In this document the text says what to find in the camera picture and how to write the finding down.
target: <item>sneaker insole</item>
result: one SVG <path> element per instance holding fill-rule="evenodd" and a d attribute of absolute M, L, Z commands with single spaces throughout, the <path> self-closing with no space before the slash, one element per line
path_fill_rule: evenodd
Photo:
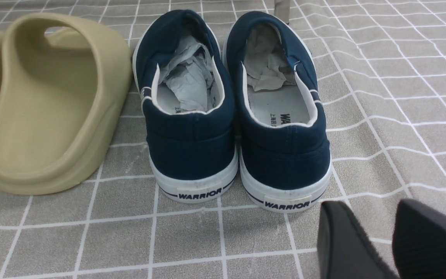
<path fill-rule="evenodd" d="M 262 123 L 281 126 L 287 123 L 307 123 L 310 119 L 306 103 L 297 86 L 283 86 L 278 90 L 254 92 L 247 87 L 249 106 Z"/>

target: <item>white tissue paper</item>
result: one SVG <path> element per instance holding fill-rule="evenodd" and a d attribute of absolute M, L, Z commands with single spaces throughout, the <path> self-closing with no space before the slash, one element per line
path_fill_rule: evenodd
<path fill-rule="evenodd" d="M 252 30 L 247 41 L 244 66 L 247 71 L 247 84 L 251 85 L 255 92 L 296 85 L 280 39 L 275 30 L 267 25 L 258 25 Z"/>
<path fill-rule="evenodd" d="M 180 109 L 207 111 L 208 89 L 213 84 L 208 48 L 190 34 L 183 35 L 172 60 L 160 70 L 165 83 L 180 101 Z"/>

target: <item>gray checkered mat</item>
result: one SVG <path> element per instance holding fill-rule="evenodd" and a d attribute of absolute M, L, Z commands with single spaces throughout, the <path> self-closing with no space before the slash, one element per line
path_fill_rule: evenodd
<path fill-rule="evenodd" d="M 158 16 L 199 12 L 223 43 L 237 17 L 273 0 L 0 0 L 0 30 L 30 12 L 112 27 L 134 48 Z M 346 202 L 393 267 L 401 198 L 446 214 L 446 0 L 292 0 L 290 26 L 317 67 L 333 177 L 322 201 Z M 0 192 L 0 278 L 318 278 L 319 206 L 256 208 L 238 178 L 217 200 L 176 203 L 155 187 L 132 87 L 106 160 L 49 196 Z"/>

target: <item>white grid line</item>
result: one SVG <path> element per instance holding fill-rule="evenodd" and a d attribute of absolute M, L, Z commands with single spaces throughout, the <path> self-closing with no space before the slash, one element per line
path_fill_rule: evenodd
<path fill-rule="evenodd" d="M 96 200 L 96 194 L 97 194 L 98 187 L 99 187 L 99 178 L 101 178 L 101 173 L 103 172 L 103 166 L 104 166 L 104 163 L 101 163 L 101 166 L 99 166 L 98 180 L 94 184 L 94 189 L 92 190 L 91 200 L 89 203 L 89 208 L 87 210 L 87 217 L 85 220 L 84 231 L 82 232 L 82 238 L 80 240 L 80 246 L 79 246 L 78 253 L 77 253 L 77 260 L 75 262 L 75 269 L 74 269 L 75 272 L 73 274 L 73 279 L 77 279 L 78 271 L 80 269 L 80 263 L 82 262 L 82 255 L 83 255 L 84 247 L 85 247 L 85 239 L 87 237 L 87 231 L 89 230 L 89 226 L 91 223 L 90 220 L 91 220 L 91 216 L 92 216 L 92 209 L 94 208 L 94 201 Z"/>
<path fill-rule="evenodd" d="M 218 223 L 220 225 L 220 246 L 221 246 L 221 267 L 223 269 L 223 279 L 228 279 L 228 269 L 226 267 L 226 246 L 225 231 L 223 229 L 223 210 L 221 210 L 221 196 L 216 200 L 218 207 Z"/>
<path fill-rule="evenodd" d="M 302 268 L 300 266 L 299 254 L 297 253 L 297 247 L 295 245 L 295 239 L 293 238 L 292 227 L 290 226 L 290 222 L 288 221 L 288 214 L 283 214 L 283 218 L 285 219 L 285 226 L 288 232 L 288 238 L 290 239 L 290 247 L 292 247 L 292 253 L 295 260 L 295 266 L 297 268 L 297 274 L 299 275 L 299 279 L 304 279 L 304 274 L 302 273 Z"/>
<path fill-rule="evenodd" d="M 13 252 L 15 251 L 16 243 L 18 242 L 18 238 L 20 237 L 20 234 L 22 233 L 23 224 L 25 223 L 25 219 L 27 219 L 27 214 L 29 213 L 29 210 L 30 210 L 30 205 L 32 205 L 32 198 L 33 198 L 33 196 L 29 197 L 29 201 L 27 202 L 25 211 L 23 211 L 22 219 L 20 220 L 20 225 L 18 226 L 18 229 L 16 230 L 15 237 L 14 237 L 13 242 L 11 243 L 11 246 L 9 248 L 5 262 L 3 263 L 3 266 L 1 267 L 0 278 L 3 278 L 5 276 L 9 261 L 11 259 L 11 256 L 13 255 Z"/>
<path fill-rule="evenodd" d="M 152 226 L 151 226 L 151 240 L 149 244 L 149 269 L 147 278 L 151 279 L 153 277 L 153 265 L 154 265 L 154 244 L 156 242 L 156 223 L 158 217 L 158 202 L 159 202 L 159 192 L 160 187 L 156 183 L 156 189 L 154 190 L 154 205 L 153 205 L 153 217 L 152 217 Z"/>

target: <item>sneaker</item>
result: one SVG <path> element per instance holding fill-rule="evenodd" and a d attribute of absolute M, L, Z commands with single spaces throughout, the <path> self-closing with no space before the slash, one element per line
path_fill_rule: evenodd
<path fill-rule="evenodd" d="M 149 162 L 160 189 L 183 203 L 223 194 L 238 171 L 235 104 L 216 36 L 191 10 L 151 24 L 133 54 Z"/>
<path fill-rule="evenodd" d="M 239 18 L 223 49 L 237 95 L 248 196 L 273 212 L 310 208 L 332 169 L 311 53 L 283 21 L 258 11 Z"/>

